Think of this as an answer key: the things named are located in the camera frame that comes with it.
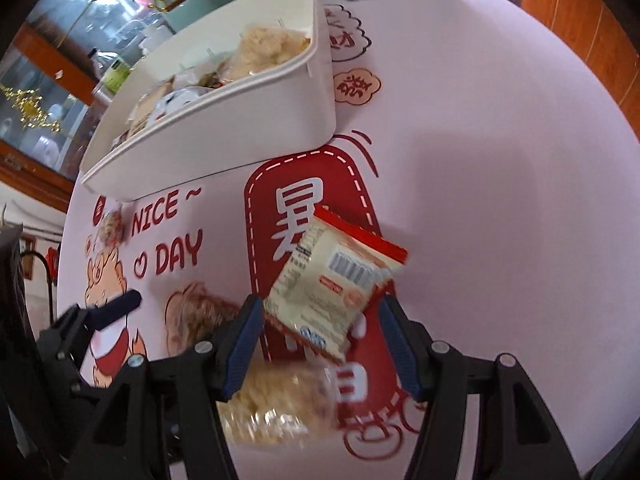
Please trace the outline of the white plastic storage bin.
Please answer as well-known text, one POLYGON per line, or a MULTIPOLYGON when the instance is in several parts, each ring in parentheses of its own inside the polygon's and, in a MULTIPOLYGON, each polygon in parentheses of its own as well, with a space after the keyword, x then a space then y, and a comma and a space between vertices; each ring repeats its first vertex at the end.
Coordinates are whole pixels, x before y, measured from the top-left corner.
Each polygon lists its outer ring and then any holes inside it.
POLYGON ((164 42, 132 69, 93 133, 79 184, 131 202, 198 178, 314 150, 336 129, 328 24, 321 0, 234 0, 164 42), (137 102, 211 54, 228 53, 250 25, 299 30, 299 56, 208 92, 119 146, 137 102))

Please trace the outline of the green label plastic bottle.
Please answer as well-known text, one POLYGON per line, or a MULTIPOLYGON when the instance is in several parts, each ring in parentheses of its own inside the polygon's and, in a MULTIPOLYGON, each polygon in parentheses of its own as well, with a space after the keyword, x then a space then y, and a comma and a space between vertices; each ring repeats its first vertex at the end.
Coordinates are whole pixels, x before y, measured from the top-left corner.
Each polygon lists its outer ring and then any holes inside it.
POLYGON ((130 74, 129 64, 116 52, 93 48, 88 58, 100 84, 115 94, 130 74))

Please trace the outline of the clear bag yellow noodle snack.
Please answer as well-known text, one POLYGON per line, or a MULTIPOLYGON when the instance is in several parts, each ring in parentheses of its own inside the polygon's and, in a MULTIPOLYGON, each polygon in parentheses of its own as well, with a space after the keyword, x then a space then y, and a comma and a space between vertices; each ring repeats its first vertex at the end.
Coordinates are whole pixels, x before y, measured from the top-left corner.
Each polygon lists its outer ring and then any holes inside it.
POLYGON ((323 361, 255 361, 243 385, 217 404, 222 430, 234 445, 302 446, 337 428, 335 368, 323 361))

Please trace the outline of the beige cracker packet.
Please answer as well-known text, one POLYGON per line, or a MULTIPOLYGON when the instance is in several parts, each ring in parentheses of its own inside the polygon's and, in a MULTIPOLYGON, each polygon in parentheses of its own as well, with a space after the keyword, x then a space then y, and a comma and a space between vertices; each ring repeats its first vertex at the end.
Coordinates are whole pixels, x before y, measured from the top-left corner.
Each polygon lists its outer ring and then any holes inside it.
POLYGON ((126 139, 130 139, 144 130, 157 102, 167 96, 173 88, 174 78, 169 78, 156 84, 142 96, 130 114, 126 139))

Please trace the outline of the red cream biscuit packet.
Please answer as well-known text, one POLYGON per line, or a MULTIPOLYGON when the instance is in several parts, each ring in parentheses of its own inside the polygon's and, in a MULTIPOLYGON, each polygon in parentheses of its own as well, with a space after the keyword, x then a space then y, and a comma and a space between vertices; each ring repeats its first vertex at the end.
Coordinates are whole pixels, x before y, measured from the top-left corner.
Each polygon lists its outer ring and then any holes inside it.
POLYGON ((343 362, 358 316, 407 259, 405 248, 318 207, 264 300, 266 319, 314 352, 343 362))

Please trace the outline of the pink cartoon tablecloth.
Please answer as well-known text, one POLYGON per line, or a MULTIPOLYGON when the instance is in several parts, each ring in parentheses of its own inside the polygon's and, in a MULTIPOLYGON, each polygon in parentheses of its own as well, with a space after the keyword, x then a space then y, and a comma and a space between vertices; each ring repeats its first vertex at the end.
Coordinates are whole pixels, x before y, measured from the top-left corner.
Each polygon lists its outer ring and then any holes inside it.
POLYGON ((202 282, 265 294, 322 204, 407 249, 410 318, 469 356, 514 354, 577 468, 639 416, 639 143, 600 81, 506 0, 322 0, 336 129, 314 150, 126 202, 75 188, 58 304, 124 288, 142 306, 82 366, 105 385, 132 348, 166 356, 165 310, 202 282))

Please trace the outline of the small round nut snack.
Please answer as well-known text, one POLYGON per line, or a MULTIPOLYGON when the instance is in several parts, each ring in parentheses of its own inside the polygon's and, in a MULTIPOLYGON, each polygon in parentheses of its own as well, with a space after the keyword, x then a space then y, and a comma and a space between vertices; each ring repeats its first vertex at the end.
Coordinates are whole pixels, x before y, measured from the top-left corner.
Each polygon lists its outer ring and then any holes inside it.
POLYGON ((116 208, 110 211, 101 221, 98 239, 105 249, 117 247, 124 238, 125 225, 122 220, 122 210, 116 208))

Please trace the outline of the orange wooden cabinet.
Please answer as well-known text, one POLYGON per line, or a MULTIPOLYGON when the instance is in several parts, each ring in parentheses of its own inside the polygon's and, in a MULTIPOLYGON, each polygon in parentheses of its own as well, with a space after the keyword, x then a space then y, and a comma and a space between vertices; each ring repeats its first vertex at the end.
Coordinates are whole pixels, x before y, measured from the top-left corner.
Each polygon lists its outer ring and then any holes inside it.
POLYGON ((603 0, 522 0, 597 76, 639 130, 639 51, 603 0))

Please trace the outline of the teal ceramic canister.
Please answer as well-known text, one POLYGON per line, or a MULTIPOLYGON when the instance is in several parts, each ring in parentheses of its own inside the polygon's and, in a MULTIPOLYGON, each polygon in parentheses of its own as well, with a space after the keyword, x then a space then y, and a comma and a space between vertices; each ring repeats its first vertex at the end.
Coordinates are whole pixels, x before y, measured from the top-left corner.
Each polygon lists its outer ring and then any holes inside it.
POLYGON ((233 0, 179 0, 178 3, 171 3, 169 10, 164 13, 164 20, 170 29, 180 32, 231 1, 233 0))

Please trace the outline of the crab roe noodle snack bag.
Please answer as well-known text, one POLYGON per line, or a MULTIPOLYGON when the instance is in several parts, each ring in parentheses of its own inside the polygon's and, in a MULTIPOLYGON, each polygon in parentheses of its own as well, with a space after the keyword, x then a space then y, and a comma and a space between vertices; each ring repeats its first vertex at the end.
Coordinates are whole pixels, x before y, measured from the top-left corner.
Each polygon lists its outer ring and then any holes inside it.
POLYGON ((311 39, 299 30, 250 25, 231 58, 219 70, 224 84, 254 76, 296 58, 311 39))

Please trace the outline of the wooden glass sliding door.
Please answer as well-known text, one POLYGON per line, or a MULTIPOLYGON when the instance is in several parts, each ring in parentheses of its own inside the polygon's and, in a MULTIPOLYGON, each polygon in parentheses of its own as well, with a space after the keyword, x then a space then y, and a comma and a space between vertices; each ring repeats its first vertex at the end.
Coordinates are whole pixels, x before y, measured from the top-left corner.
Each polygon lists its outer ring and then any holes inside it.
POLYGON ((91 49, 129 52, 135 24, 192 0, 1 0, 1 181, 64 212, 89 143, 68 116, 99 101, 91 49))

